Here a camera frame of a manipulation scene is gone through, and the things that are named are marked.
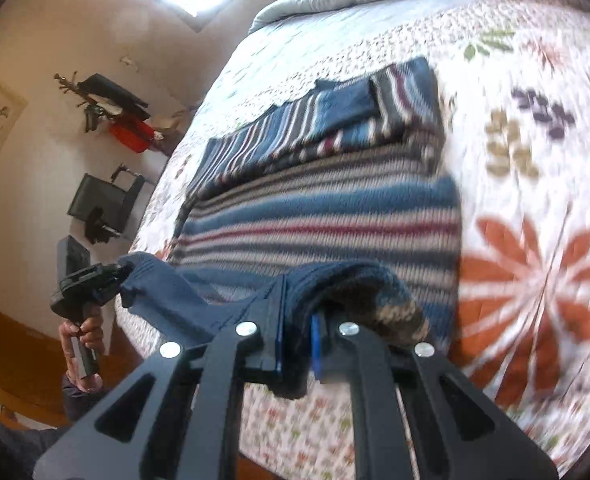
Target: wooden floor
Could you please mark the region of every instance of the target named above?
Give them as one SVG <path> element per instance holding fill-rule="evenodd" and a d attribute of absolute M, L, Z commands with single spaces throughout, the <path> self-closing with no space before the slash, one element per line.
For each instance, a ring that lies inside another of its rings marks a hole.
<path fill-rule="evenodd" d="M 115 386 L 140 363 L 122 330 L 112 334 L 111 354 L 101 359 L 102 379 Z M 50 426 L 68 422 L 62 406 L 61 380 L 66 364 L 59 340 L 44 336 L 0 313 L 0 404 Z M 14 429 L 12 420 L 1 418 Z M 275 480 L 272 473 L 245 457 L 237 459 L 238 480 Z"/>

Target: metal screw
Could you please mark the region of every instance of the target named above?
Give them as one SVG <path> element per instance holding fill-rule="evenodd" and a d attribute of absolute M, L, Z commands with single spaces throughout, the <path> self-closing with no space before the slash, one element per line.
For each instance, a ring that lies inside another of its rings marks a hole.
<path fill-rule="evenodd" d="M 178 345 L 178 343 L 174 343 L 173 341 L 169 341 L 168 343 L 164 343 L 161 347 L 159 347 L 159 353 L 162 354 L 162 357 L 166 359 L 172 359 L 173 357 L 177 357 L 179 352 L 182 351 L 182 347 Z"/>
<path fill-rule="evenodd" d="M 252 321 L 243 321 L 235 327 L 235 332 L 242 337 L 248 337 L 257 332 L 257 325 Z"/>
<path fill-rule="evenodd" d="M 360 333 L 360 326 L 357 323 L 347 321 L 339 326 L 339 333 L 344 336 L 357 335 Z"/>
<path fill-rule="evenodd" d="M 430 343 L 417 343 L 415 345 L 415 353 L 419 357 L 431 357 L 435 355 L 435 347 Z"/>

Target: black chair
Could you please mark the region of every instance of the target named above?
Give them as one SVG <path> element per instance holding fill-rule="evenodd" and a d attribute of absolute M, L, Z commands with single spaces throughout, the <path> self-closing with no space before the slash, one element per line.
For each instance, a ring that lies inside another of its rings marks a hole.
<path fill-rule="evenodd" d="M 122 171 L 135 177 L 128 190 L 114 184 Z M 123 164 L 112 174 L 111 182 L 86 173 L 67 214 L 84 222 L 84 235 L 89 242 L 107 243 L 124 232 L 133 205 L 146 182 L 149 181 L 144 176 L 133 173 Z"/>

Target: black controller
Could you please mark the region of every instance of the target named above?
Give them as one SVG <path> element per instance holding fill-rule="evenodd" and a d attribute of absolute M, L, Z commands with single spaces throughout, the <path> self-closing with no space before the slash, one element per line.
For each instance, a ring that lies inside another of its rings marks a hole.
<path fill-rule="evenodd" d="M 51 310 L 77 326 L 90 316 L 94 305 L 103 306 L 117 294 L 119 285 L 130 274 L 130 267 L 90 265 L 90 253 L 75 238 L 58 242 L 58 290 L 51 298 Z M 78 377 L 99 371 L 98 355 L 86 348 L 79 337 L 72 337 Z"/>

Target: sleeve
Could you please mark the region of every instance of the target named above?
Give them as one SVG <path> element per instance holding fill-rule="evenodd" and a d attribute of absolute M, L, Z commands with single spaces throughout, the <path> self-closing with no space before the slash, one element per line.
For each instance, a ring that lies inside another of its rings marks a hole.
<path fill-rule="evenodd" d="M 64 402 L 64 413 L 73 423 L 77 422 L 82 416 L 95 406 L 101 399 L 106 396 L 106 392 L 101 390 L 87 394 L 82 392 L 69 381 L 64 374 L 62 378 L 62 400 Z"/>
<path fill-rule="evenodd" d="M 52 430 L 12 430 L 0 422 L 0 480 L 30 479 L 35 463 L 66 432 Z"/>

